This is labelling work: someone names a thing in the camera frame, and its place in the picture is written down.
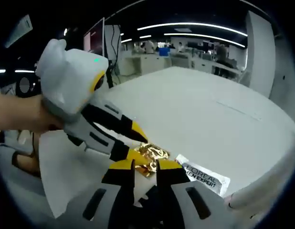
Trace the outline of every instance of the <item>gold foil wrapper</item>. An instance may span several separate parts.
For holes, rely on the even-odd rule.
[[[142,166],[135,166],[136,170],[145,177],[149,177],[156,173],[158,159],[168,159],[170,153],[152,143],[141,143],[139,147],[135,148],[142,156],[144,156],[149,164]]]

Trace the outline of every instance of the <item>l'oreal packet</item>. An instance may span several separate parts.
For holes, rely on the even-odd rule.
[[[190,181],[197,180],[219,196],[224,196],[230,183],[230,178],[196,165],[181,154],[176,157],[175,161],[183,166]]]

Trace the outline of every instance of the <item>white wall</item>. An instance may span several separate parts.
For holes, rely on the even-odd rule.
[[[270,100],[295,122],[295,66],[292,53],[283,38],[275,41],[275,47],[276,70]]]
[[[113,36],[115,30],[115,34],[113,37],[113,49],[111,45],[111,38]],[[119,52],[121,52],[121,37],[120,37],[120,29],[118,25],[114,25],[114,30],[112,25],[106,25],[104,28],[104,33],[105,33],[105,41],[106,41],[106,48],[107,48],[107,54],[108,54],[108,59],[112,60],[113,62],[116,61],[116,55],[115,52],[117,53],[117,44],[119,42]]]
[[[275,42],[270,22],[249,11],[246,16],[250,85],[253,90],[269,97],[275,75]]]
[[[229,59],[237,61],[237,67],[240,70],[244,70],[246,68],[247,62],[247,50],[246,49],[239,49],[236,46],[229,45]]]

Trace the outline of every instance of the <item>white table surface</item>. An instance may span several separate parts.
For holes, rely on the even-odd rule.
[[[139,122],[149,140],[231,179],[226,195],[268,171],[295,140],[295,123],[273,102],[233,81],[171,67],[116,86],[106,99]],[[55,217],[110,161],[84,152],[62,131],[40,138],[44,190]],[[138,199],[156,180],[136,174]]]

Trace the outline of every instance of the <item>computer monitor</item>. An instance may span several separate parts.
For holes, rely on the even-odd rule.
[[[104,22],[102,18],[84,35],[84,51],[104,56]]]
[[[197,49],[199,47],[197,42],[188,42],[187,46],[189,48],[195,48],[195,49]]]

